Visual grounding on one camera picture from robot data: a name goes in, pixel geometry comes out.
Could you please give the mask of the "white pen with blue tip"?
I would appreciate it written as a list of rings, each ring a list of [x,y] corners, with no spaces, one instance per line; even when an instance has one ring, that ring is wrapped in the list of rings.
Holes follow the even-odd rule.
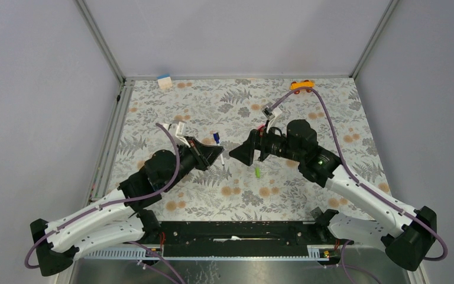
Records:
[[[221,165],[222,165],[222,166],[225,166],[225,161],[224,161],[224,157],[223,157],[223,152],[219,155],[219,158],[220,158]]]

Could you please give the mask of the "blue pen cap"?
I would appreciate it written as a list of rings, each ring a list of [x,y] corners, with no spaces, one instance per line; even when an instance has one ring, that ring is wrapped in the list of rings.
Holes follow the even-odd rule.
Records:
[[[220,136],[219,133],[213,133],[213,139],[216,144],[220,144]]]

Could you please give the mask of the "bright green pen cap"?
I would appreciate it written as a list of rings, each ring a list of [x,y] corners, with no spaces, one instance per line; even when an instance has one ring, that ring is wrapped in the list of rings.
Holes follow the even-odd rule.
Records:
[[[255,168],[255,176],[256,176],[257,178],[260,178],[260,177],[261,177],[261,171],[260,171],[260,168],[259,168],[259,167],[256,167],[256,168]]]

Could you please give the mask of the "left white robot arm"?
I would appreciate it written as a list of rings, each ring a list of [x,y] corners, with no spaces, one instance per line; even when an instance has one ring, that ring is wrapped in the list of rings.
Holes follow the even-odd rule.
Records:
[[[113,244],[142,239],[155,242],[160,235],[156,217],[147,207],[160,201],[192,170],[207,171],[224,148],[205,145],[187,136],[173,151],[158,150],[136,173],[100,200],[55,221],[30,224],[36,266],[42,276],[58,274],[84,255]]]

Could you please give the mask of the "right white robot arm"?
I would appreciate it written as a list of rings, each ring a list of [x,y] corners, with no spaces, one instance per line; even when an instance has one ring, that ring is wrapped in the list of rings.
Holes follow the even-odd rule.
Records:
[[[319,145],[317,133],[306,120],[292,120],[286,134],[277,127],[251,130],[246,141],[229,156],[250,166],[254,153],[259,161],[273,155],[297,162],[310,182],[337,193],[373,217],[349,217],[328,209],[315,228],[316,238],[329,244],[336,238],[366,244],[386,253],[403,269],[415,271],[436,241],[437,215],[427,206],[405,204],[374,187],[346,167],[339,156]]]

